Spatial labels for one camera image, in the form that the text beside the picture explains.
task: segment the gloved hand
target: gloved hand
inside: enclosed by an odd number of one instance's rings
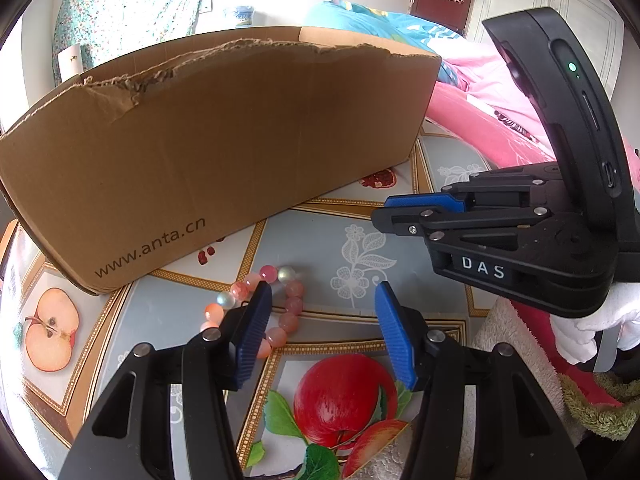
[[[597,354],[594,336],[622,323],[618,348],[631,350],[640,344],[640,283],[614,283],[602,306],[578,319],[550,316],[558,353],[572,365],[585,363]]]

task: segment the white paper roll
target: white paper roll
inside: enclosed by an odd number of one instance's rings
[[[80,43],[66,48],[58,54],[60,77],[66,81],[76,74],[82,73],[82,56],[80,55]]]

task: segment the floral curtain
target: floral curtain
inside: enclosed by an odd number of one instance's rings
[[[52,42],[52,64],[60,83],[58,53],[80,43],[87,70],[161,41],[193,34],[199,12],[211,0],[62,0]]]

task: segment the red apple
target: red apple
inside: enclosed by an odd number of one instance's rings
[[[342,478],[347,478],[364,466],[400,433],[408,422],[404,420],[381,420],[369,426],[358,438],[342,470]]]
[[[362,354],[343,354],[313,365],[302,377],[293,399],[300,431],[316,444],[335,447],[362,431],[376,409],[382,386],[386,418],[393,418],[398,395],[391,375]],[[349,442],[341,449],[353,447]]]
[[[31,363],[43,372],[57,372],[71,361],[80,318],[66,292],[50,288],[38,300],[24,336],[24,347]]]

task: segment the screw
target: screw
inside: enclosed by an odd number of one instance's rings
[[[442,343],[446,336],[442,330],[429,330],[427,332],[427,339],[432,343]]]
[[[204,332],[202,332],[202,338],[204,341],[215,341],[216,339],[220,339],[221,335],[222,332],[213,326],[204,329]]]
[[[136,357],[144,357],[151,352],[151,345],[149,343],[139,343],[133,347],[133,355]]]
[[[509,343],[498,343],[498,354],[503,357],[511,357],[513,355],[513,346]]]

